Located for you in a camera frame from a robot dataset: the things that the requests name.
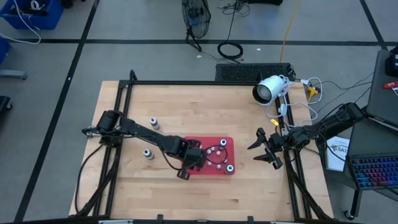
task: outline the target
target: rgb keyboard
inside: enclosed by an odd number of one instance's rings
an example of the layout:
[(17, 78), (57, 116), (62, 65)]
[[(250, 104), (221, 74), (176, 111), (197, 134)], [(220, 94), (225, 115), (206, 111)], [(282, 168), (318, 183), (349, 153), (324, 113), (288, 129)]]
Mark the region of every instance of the rgb keyboard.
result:
[(361, 190), (398, 188), (398, 156), (350, 159), (351, 172)]

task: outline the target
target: fan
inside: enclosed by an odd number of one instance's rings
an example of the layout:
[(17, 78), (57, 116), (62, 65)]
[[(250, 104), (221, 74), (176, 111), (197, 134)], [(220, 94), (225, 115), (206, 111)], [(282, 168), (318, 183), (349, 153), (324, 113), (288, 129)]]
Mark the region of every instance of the fan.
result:
[[(204, 37), (209, 29), (211, 14), (207, 0), (182, 0), (182, 15), (187, 27), (185, 41), (201, 52), (201, 47), (196, 38)], [(196, 45), (189, 42), (190, 36)]]

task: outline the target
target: black floor line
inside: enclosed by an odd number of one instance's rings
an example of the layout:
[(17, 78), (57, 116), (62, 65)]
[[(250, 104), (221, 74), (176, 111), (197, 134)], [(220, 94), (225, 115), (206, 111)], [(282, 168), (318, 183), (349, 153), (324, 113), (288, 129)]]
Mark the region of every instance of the black floor line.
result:
[[(225, 40), (198, 40), (199, 44), (220, 44)], [(231, 40), (243, 45), (282, 45), (283, 40)], [(43, 44), (79, 44), (80, 39), (42, 39)], [(383, 42), (385, 46), (398, 45), (398, 42)], [(187, 44), (185, 40), (123, 40), (123, 39), (86, 39), (85, 44)], [(381, 46), (378, 41), (333, 41), (333, 40), (288, 40), (286, 45), (302, 46)]]
[(93, 7), (91, 8), (90, 15), (88, 16), (85, 29), (83, 31), (83, 34), (81, 35), (79, 45), (77, 47), (75, 56), (73, 57), (72, 64), (70, 65), (68, 75), (65, 79), (65, 83), (63, 84), (62, 91), (61, 91), (60, 97), (58, 99), (58, 103), (55, 107), (54, 114), (51, 118), (49, 128), (45, 134), (43, 145), (40, 148), (40, 152), (37, 157), (32, 174), (30, 175), (30, 179), (29, 179), (27, 187), (25, 189), (24, 196), (22, 197), (21, 203), (19, 204), (19, 208), (18, 208), (18, 211), (17, 211), (15, 219), (14, 219), (15, 222), (22, 222), (25, 217), (26, 210), (29, 206), (30, 199), (32, 198), (32, 194), (35, 189), (37, 179), (39, 178), (39, 174), (42, 169), (45, 157), (47, 155), (47, 151), (49, 150), (52, 136), (54, 134), (55, 128), (57, 127), (58, 119), (61, 115), (61, 110), (62, 110), (63, 104), (65, 102), (65, 99), (67, 97), (67, 93), (68, 93), (70, 84), (72, 82), (73, 75), (75, 74), (75, 70), (76, 70), (76, 67), (77, 67), (79, 59), (80, 59), (81, 51), (83, 50), (83, 46), (85, 44), (85, 40), (87, 38), (88, 31), (90, 30), (91, 23), (93, 22), (93, 18), (94, 18), (99, 1), (100, 0), (95, 0), (93, 3)]
[(377, 38), (377, 41), (380, 43), (382, 49), (387, 50), (387, 47), (386, 47), (386, 45), (384, 44), (383, 37), (381, 36), (381, 33), (380, 33), (380, 31), (379, 31), (379, 28), (377, 28), (376, 22), (375, 22), (374, 19), (373, 19), (372, 13), (371, 13), (371, 11), (369, 10), (368, 5), (366, 4), (366, 1), (365, 1), (365, 0), (359, 0), (359, 1), (360, 1), (360, 3), (361, 3), (362, 8), (363, 8), (363, 11), (365, 12), (365, 15), (366, 15), (366, 17), (368, 18), (368, 21), (369, 21), (369, 23), (370, 23), (370, 25), (371, 25), (371, 27), (372, 27), (372, 30), (373, 30), (373, 32), (374, 32), (374, 35), (375, 35), (376, 38)]

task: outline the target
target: keyboard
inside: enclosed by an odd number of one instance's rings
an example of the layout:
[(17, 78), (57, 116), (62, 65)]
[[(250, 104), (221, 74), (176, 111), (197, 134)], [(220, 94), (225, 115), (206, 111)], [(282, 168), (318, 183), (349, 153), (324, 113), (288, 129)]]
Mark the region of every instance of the keyboard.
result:
[(270, 77), (271, 75), (285, 75), (294, 81), (294, 71), (289, 63), (241, 63), (216, 66), (216, 81), (241, 81), (258, 82), (257, 77)]
[(355, 176), (359, 189), (383, 189), (381, 184), (392, 189), (398, 188), (398, 156), (350, 158), (349, 160), (355, 166), (355, 169), (351, 166), (349, 168)]

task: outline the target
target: yellow cable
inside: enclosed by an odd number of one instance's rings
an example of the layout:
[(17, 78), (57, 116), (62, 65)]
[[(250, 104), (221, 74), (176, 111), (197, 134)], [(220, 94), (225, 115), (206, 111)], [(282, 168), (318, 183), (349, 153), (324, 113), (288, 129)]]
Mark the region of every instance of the yellow cable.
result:
[(287, 35), (289, 34), (290, 28), (292, 27), (293, 21), (294, 21), (294, 19), (295, 19), (295, 17), (296, 17), (297, 10), (299, 9), (299, 5), (300, 5), (300, 0), (297, 0), (296, 5), (294, 6), (294, 13), (293, 13), (293, 16), (292, 16), (292, 18), (290, 19), (290, 23), (289, 23), (289, 26), (288, 26), (288, 28), (287, 28), (286, 34), (285, 34), (284, 43), (282, 44), (282, 51), (281, 51), (281, 53), (280, 53), (279, 63), (282, 63), (282, 58), (283, 58), (283, 56), (284, 56), (284, 50), (285, 50), (286, 38), (287, 38)]

